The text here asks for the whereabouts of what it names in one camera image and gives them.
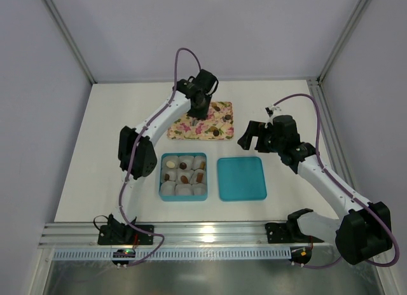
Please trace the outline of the teal lid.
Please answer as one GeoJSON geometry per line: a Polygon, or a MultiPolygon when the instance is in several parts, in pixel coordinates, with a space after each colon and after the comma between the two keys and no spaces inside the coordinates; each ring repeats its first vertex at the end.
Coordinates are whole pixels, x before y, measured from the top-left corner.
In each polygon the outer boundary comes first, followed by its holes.
{"type": "Polygon", "coordinates": [[[223,202],[261,201],[267,197],[263,164],[257,156],[218,159],[217,183],[223,202]]]}

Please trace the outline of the brown oval chocolate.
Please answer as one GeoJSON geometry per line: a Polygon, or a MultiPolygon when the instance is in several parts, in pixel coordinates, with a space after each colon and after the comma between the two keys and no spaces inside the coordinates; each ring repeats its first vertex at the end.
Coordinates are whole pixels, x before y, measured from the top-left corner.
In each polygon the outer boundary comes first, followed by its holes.
{"type": "Polygon", "coordinates": [[[187,183],[189,183],[189,180],[188,180],[188,178],[187,178],[185,175],[183,175],[183,176],[181,176],[181,182],[182,182],[183,184],[187,184],[187,183]]]}

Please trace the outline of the white oval chocolate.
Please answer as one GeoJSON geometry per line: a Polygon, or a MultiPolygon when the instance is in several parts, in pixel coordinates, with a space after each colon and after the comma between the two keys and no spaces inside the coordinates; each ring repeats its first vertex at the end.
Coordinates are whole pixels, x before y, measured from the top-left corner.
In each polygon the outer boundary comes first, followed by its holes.
{"type": "Polygon", "coordinates": [[[176,166],[176,164],[173,161],[168,161],[166,165],[168,166],[168,168],[174,168],[176,166]]]}

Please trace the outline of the caramel bar chocolate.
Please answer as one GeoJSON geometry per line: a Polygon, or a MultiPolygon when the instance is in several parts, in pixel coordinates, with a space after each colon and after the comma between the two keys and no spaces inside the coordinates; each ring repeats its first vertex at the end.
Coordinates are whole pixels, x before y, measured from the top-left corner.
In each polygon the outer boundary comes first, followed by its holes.
{"type": "Polygon", "coordinates": [[[204,173],[199,172],[197,174],[197,183],[203,183],[204,173]]]}

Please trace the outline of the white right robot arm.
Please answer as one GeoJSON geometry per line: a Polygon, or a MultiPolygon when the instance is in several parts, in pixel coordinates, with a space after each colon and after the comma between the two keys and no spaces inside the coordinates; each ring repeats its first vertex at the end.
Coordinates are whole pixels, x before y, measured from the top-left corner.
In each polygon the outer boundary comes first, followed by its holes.
{"type": "Polygon", "coordinates": [[[253,138],[257,138],[257,152],[278,154],[281,162],[314,187],[336,213],[337,219],[309,209],[290,214],[288,219],[295,222],[301,234],[335,245],[350,264],[393,247],[389,208],[382,202],[370,202],[339,180],[317,156],[315,147],[301,141],[292,116],[276,116],[268,123],[250,121],[238,145],[248,150],[253,138]]]}

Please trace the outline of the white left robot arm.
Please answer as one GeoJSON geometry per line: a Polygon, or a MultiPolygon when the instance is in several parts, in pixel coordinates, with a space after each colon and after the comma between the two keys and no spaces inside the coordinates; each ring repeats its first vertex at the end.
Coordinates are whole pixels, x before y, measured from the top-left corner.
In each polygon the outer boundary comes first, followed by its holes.
{"type": "Polygon", "coordinates": [[[174,84],[170,97],[145,121],[135,128],[123,127],[120,131],[118,159],[125,173],[121,185],[117,213],[107,216],[107,223],[100,227],[99,245],[151,245],[157,236],[154,226],[136,225],[137,217],[128,217],[132,196],[131,183],[149,176],[158,163],[155,145],[168,128],[182,115],[204,120],[207,117],[212,94],[219,80],[211,72],[201,69],[197,76],[181,79],[174,84]]]}

